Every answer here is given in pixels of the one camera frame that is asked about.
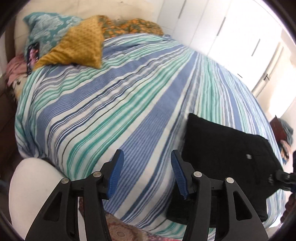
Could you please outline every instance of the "mustard yellow pillow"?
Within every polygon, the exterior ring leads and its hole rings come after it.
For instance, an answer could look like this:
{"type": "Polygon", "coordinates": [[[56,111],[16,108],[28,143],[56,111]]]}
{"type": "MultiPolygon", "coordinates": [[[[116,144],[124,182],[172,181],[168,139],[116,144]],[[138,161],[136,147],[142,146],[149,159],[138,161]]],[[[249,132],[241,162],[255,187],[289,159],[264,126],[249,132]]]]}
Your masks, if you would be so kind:
{"type": "Polygon", "coordinates": [[[83,20],[71,27],[59,44],[41,57],[34,70],[49,64],[71,64],[101,68],[104,37],[98,17],[83,20]]]}

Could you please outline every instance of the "white cushion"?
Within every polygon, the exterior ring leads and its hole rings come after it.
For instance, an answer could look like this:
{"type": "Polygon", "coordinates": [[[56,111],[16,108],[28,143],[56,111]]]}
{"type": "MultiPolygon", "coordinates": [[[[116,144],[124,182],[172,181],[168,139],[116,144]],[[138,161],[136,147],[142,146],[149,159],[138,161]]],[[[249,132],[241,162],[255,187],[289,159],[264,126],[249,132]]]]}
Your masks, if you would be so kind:
{"type": "Polygon", "coordinates": [[[160,4],[156,0],[30,0],[17,14],[15,22],[15,53],[23,53],[29,28],[23,18],[32,12],[56,12],[63,15],[88,18],[107,15],[111,19],[142,18],[157,21],[160,4]]]}
{"type": "MultiPolygon", "coordinates": [[[[24,159],[17,166],[9,187],[9,213],[13,228],[23,239],[46,199],[63,177],[52,165],[38,158],[24,159]]],[[[78,227],[80,240],[86,241],[80,212],[78,227]]]]}

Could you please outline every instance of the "wardrobe door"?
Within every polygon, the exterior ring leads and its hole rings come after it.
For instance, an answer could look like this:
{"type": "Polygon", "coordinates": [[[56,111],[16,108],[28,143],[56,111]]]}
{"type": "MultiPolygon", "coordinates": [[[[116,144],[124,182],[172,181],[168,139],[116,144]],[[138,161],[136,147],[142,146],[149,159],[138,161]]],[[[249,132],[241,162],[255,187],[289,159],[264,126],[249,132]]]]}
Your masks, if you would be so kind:
{"type": "Polygon", "coordinates": [[[256,16],[260,14],[253,0],[233,0],[225,22],[215,39],[209,57],[234,74],[240,74],[246,58],[254,50],[260,30],[256,16]]]}
{"type": "Polygon", "coordinates": [[[224,24],[231,0],[209,0],[197,26],[190,47],[208,55],[219,30],[224,24]]]}
{"type": "Polygon", "coordinates": [[[173,30],[184,2],[185,0],[164,0],[157,23],[164,28],[173,30]]]}
{"type": "Polygon", "coordinates": [[[208,0],[186,0],[179,15],[173,38],[189,46],[208,0]]]}
{"type": "Polygon", "coordinates": [[[248,71],[245,69],[245,79],[242,81],[253,90],[266,71],[276,47],[281,38],[281,26],[264,9],[258,20],[261,23],[259,39],[253,51],[249,53],[248,71]]]}
{"type": "Polygon", "coordinates": [[[253,0],[233,0],[209,57],[252,90],[266,70],[281,34],[279,24],[253,0]]]}

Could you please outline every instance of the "smartphone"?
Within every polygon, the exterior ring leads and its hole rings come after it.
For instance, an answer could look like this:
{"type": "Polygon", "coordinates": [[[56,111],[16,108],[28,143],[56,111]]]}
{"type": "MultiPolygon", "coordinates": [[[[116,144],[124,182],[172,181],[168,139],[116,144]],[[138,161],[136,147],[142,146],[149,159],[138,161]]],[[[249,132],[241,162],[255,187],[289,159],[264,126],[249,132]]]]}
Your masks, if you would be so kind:
{"type": "Polygon", "coordinates": [[[39,59],[39,43],[29,45],[27,49],[27,74],[31,74],[39,59]]]}

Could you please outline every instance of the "striped bedspread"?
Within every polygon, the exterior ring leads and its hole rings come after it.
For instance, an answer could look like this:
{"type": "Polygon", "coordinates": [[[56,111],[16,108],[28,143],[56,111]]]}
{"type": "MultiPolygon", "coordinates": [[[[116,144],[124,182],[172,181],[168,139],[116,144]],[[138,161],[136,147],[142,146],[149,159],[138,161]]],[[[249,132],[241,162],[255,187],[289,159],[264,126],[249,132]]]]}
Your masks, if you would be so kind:
{"type": "MultiPolygon", "coordinates": [[[[170,153],[182,150],[191,112],[267,138],[282,163],[271,127],[244,84],[169,36],[149,34],[106,40],[101,69],[33,72],[18,104],[16,138],[23,157],[47,157],[72,180],[100,170],[122,149],[118,188],[105,209],[125,223],[181,239],[186,227],[165,212],[174,183],[170,153]]],[[[283,191],[267,204],[265,227],[283,213],[283,191]]]]}

